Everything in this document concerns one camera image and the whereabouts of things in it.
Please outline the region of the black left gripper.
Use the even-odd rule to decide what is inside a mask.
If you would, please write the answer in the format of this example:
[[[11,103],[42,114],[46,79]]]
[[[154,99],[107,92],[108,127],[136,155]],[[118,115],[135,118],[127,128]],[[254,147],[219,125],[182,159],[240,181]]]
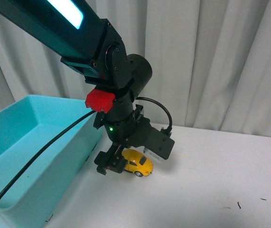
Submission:
[[[94,163],[97,165],[98,173],[106,175],[107,170],[116,173],[122,173],[125,170],[127,160],[122,155],[122,151],[124,148],[132,146],[131,136],[136,133],[137,125],[143,114],[143,106],[137,104],[136,109],[124,120],[110,122],[104,118],[101,119],[112,145],[107,152],[100,151],[95,158]]]

